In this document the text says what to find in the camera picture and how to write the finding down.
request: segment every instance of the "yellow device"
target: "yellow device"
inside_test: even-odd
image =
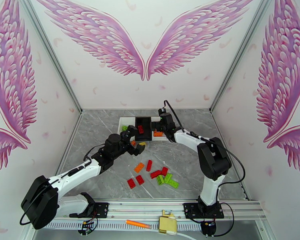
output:
[[[177,220],[174,214],[167,215],[164,210],[162,211],[162,216],[159,218],[159,232],[169,235],[177,234]]]

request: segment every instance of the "orange pen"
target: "orange pen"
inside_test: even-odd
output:
[[[152,226],[150,226],[150,225],[143,224],[141,222],[134,222],[132,220],[126,220],[126,224],[133,225],[133,226],[139,226],[139,227],[143,227],[143,228],[147,228],[147,229],[152,228]]]

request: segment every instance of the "wall mural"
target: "wall mural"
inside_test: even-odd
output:
[[[128,32],[111,15],[69,0],[37,0],[46,14],[86,52],[115,72],[136,73],[141,80],[168,75],[207,50],[242,19],[252,0],[219,0],[175,18],[145,64]]]
[[[300,16],[292,0],[275,0],[261,61],[256,108],[268,127],[264,142],[283,148],[300,171],[300,125],[284,130],[300,101]]]
[[[0,169],[11,150],[31,143],[27,127],[36,117],[34,70],[28,31],[17,0],[5,0],[0,11],[0,113],[10,129],[0,128]]]

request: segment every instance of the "metal corner post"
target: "metal corner post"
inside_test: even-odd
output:
[[[224,91],[227,88],[227,85],[229,84],[237,66],[239,65],[243,54],[245,53],[246,49],[248,48],[249,42],[251,41],[254,33],[256,32],[256,29],[260,23],[261,18],[264,16],[265,11],[268,9],[270,2],[272,0],[261,0],[260,4],[256,10],[256,13],[254,14],[252,21],[249,25],[249,28],[246,31],[246,34],[243,37],[243,40],[240,44],[240,47],[230,65],[230,68],[227,71],[226,76],[224,77],[224,80],[217,92],[216,97],[214,98],[209,110],[211,113],[213,113],[214,109],[216,108],[216,106],[218,105],[218,102],[220,101]]]
[[[46,49],[47,51],[47,54],[54,66],[54,68],[56,69],[60,79],[62,80],[64,86],[66,87],[66,90],[68,91],[76,109],[81,113],[82,112],[82,107],[66,77],[66,74],[58,60],[58,57],[56,55],[56,53],[54,52],[53,50],[53,47],[44,31],[44,28],[39,20],[39,17],[36,13],[36,11],[34,10],[34,7],[31,3],[30,0],[20,0],[23,8],[25,9],[26,13],[28,14],[28,17],[30,18],[37,34],[38,34],[38,37],[40,38],[44,48]]]

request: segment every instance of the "gray marble floor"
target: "gray marble floor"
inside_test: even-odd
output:
[[[218,136],[211,115],[207,110],[176,110],[182,125],[204,137]],[[70,153],[64,163],[63,172],[82,163],[84,154],[93,146],[102,144],[106,138],[116,133],[120,117],[157,116],[157,110],[85,110],[83,118]],[[163,166],[173,174],[179,182],[179,188],[169,185],[158,186],[150,173],[143,169],[140,174],[145,183],[130,189],[127,180],[135,178],[134,168],[142,162],[153,161],[152,171]],[[229,170],[225,181],[234,181],[238,177],[233,169]],[[81,192],[89,193],[93,198],[191,198],[198,197],[202,190],[203,173],[201,172],[198,155],[191,149],[171,142],[147,142],[146,149],[139,156],[128,153],[114,161],[114,165],[103,174],[91,178],[71,190],[68,195]],[[239,184],[224,185],[220,198],[245,198]]]

